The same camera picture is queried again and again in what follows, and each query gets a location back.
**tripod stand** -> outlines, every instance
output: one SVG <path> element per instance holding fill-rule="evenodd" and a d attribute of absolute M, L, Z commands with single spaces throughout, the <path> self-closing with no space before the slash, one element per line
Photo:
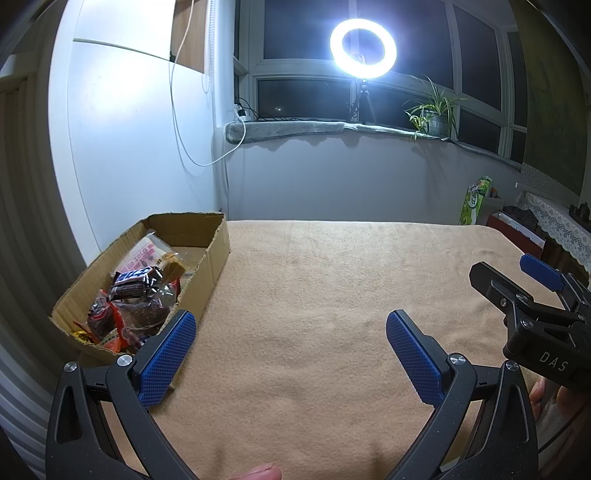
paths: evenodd
<path fill-rule="evenodd" d="M 353 103 L 351 110 L 349 110 L 349 116 L 347 118 L 348 124 L 351 123 L 351 121 L 353 120 L 353 117 L 355 116 L 355 113 L 357 110 L 359 110 L 359 115 L 358 115 L 359 123 L 362 123 L 363 125 L 367 124 L 366 110 L 362 109 L 362 103 L 366 104 L 367 107 L 369 108 L 369 113 L 371 114 L 371 121 L 375 125 L 376 121 L 375 121 L 374 106 L 372 104 L 371 97 L 369 95 L 367 80 L 361 81 L 361 88 L 359 89 L 359 93 L 357 94 L 357 98 L 355 99 L 355 102 Z"/>

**glowing ring light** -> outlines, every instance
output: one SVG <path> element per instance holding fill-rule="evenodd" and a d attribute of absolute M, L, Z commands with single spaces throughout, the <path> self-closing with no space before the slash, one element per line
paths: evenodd
<path fill-rule="evenodd" d="M 366 65 L 354 60 L 345 52 L 343 48 L 345 35 L 358 28 L 369 30 L 382 41 L 382 44 L 384 44 L 384 58 L 381 61 L 373 65 Z M 330 36 L 330 51 L 335 58 L 335 63 L 341 70 L 361 79 L 373 79 L 385 75 L 396 61 L 396 44 L 392 35 L 381 25 L 363 18 L 351 18 L 337 25 Z"/>

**white lace cloth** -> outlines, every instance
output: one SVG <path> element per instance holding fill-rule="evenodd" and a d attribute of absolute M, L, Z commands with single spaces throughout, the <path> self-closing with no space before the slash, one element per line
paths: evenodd
<path fill-rule="evenodd" d="M 517 200 L 522 210 L 531 210 L 540 227 L 591 273 L 591 233 L 569 215 L 569 209 L 531 192 Z"/>

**gray cloth on window sill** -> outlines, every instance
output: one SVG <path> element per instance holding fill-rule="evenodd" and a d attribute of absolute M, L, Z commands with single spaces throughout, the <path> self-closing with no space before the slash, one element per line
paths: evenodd
<path fill-rule="evenodd" d="M 451 138 L 434 137 L 433 135 L 426 135 L 418 132 L 411 132 L 409 130 L 402 130 L 398 128 L 381 127 L 379 125 L 361 125 L 348 124 L 346 122 L 320 122 L 312 120 L 291 121 L 291 122 L 247 122 L 246 136 L 243 144 L 262 142 L 265 140 L 275 140 L 278 138 L 301 137 L 303 135 L 335 135 L 342 133 L 345 130 L 358 132 L 362 134 L 386 134 L 407 137 L 409 140 L 413 139 L 415 134 L 418 138 L 429 138 L 432 140 L 440 140 L 444 142 L 451 142 L 458 145 L 465 150 L 473 151 L 480 155 L 485 155 L 490 158 L 499 160 L 514 169 L 521 171 L 521 165 L 517 162 L 503 158 L 495 153 L 483 150 L 478 147 L 466 145 L 464 143 L 452 140 Z M 226 140 L 228 143 L 238 145 L 244 134 L 244 126 L 242 122 L 233 122 L 226 125 Z"/>

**blue textured pad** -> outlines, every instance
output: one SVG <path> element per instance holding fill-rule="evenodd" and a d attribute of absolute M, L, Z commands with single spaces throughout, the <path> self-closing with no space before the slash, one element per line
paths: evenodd
<path fill-rule="evenodd" d="M 196 333 L 195 317 L 187 312 L 144 368 L 138 398 L 145 408 L 162 401 Z"/>
<path fill-rule="evenodd" d="M 386 336 L 421 401 L 437 408 L 444 397 L 441 372 L 396 312 L 388 315 Z"/>
<path fill-rule="evenodd" d="M 533 255 L 523 255 L 519 260 L 519 267 L 522 272 L 527 273 L 550 291 L 562 291 L 564 288 L 560 273 Z"/>

